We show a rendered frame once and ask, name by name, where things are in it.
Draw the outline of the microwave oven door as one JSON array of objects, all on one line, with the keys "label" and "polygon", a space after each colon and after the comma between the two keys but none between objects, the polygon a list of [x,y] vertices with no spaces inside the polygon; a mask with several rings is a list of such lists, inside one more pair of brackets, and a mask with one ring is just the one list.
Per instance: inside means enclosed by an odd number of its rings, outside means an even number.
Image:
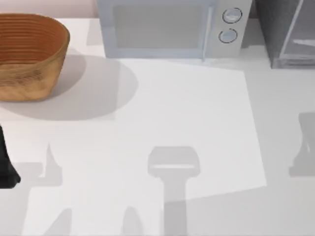
[{"label": "microwave oven door", "polygon": [[202,58],[214,0],[96,0],[108,58]]}]

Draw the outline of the round microwave knob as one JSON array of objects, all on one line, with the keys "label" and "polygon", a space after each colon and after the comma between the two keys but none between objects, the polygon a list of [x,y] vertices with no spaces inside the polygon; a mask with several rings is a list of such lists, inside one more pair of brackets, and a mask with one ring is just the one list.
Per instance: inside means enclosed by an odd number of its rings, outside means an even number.
[{"label": "round microwave knob", "polygon": [[228,29],[219,33],[218,39],[221,43],[229,44],[238,38],[238,32],[234,29]]},{"label": "round microwave knob", "polygon": [[227,24],[234,24],[238,22],[242,18],[242,16],[243,16],[242,10],[235,7],[225,10],[222,14],[222,19]]}]

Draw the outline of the pale microwave oven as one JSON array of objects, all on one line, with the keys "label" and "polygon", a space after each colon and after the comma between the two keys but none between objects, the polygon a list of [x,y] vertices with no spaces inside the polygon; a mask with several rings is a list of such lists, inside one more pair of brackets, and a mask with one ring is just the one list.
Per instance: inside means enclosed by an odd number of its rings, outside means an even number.
[{"label": "pale microwave oven", "polygon": [[[210,34],[205,59],[230,58],[237,56],[242,46],[252,0],[214,1],[216,5],[212,13]],[[225,10],[235,7],[242,10],[243,16],[238,22],[234,24],[227,24],[222,19],[222,14]],[[238,38],[234,42],[229,44],[221,43],[218,39],[219,33],[228,29],[236,30],[238,32]]]}]

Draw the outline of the brown wicker basket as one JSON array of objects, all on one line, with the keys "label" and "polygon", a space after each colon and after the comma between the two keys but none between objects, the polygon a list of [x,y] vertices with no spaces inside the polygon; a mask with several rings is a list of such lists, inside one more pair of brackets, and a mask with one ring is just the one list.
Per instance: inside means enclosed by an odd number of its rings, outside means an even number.
[{"label": "brown wicker basket", "polygon": [[46,99],[70,42],[65,25],[31,13],[0,13],[0,101]]}]

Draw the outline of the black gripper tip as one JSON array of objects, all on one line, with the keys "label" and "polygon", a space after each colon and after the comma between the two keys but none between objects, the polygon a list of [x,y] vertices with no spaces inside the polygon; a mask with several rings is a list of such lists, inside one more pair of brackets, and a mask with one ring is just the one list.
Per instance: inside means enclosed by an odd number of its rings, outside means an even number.
[{"label": "black gripper tip", "polygon": [[0,189],[12,189],[21,182],[21,177],[12,165],[0,125]]}]

